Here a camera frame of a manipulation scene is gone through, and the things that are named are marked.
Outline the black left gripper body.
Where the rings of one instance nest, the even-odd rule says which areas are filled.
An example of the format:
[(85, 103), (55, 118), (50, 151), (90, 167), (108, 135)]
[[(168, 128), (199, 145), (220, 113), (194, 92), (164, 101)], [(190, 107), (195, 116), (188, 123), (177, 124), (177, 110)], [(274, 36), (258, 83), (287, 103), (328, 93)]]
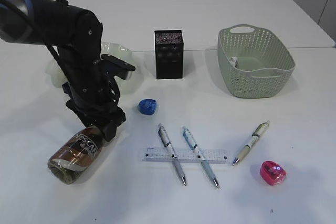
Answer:
[(113, 121), (118, 127), (126, 121), (124, 111), (118, 106), (120, 89), (115, 77), (108, 77), (101, 69), (101, 48), (74, 45), (57, 46), (58, 63), (67, 79), (63, 91), (70, 97), (66, 107), (76, 116), (93, 118), (101, 127)]

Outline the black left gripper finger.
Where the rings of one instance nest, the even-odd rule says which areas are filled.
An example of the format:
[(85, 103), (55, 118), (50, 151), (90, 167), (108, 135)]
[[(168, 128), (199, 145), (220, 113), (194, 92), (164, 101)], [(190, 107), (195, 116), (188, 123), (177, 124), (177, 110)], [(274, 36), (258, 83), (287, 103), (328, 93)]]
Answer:
[(94, 121), (94, 119), (93, 118), (91, 118), (91, 117), (89, 117), (89, 116), (86, 116), (86, 115), (80, 115), (80, 116), (78, 116), (78, 118), (80, 119), (80, 121), (83, 123), (83, 125), (85, 126), (85, 127), (90, 127), (90, 126), (92, 126), (92, 125), (94, 125), (95, 123), (95, 121)]
[(117, 126), (113, 121), (110, 121), (109, 123), (101, 126), (101, 132), (104, 136), (105, 141), (110, 142), (116, 136)]

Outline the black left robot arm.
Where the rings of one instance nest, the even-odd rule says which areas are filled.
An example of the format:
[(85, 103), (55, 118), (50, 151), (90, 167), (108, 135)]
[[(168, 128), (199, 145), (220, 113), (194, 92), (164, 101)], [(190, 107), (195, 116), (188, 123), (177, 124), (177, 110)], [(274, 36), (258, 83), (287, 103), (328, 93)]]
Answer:
[(112, 140), (125, 121), (118, 106), (116, 77), (125, 79), (134, 66), (101, 53), (103, 25), (87, 9), (65, 0), (2, 0), (1, 39), (9, 43), (48, 45), (57, 49), (55, 60), (66, 80), (67, 107), (85, 126), (96, 126), (106, 141)]

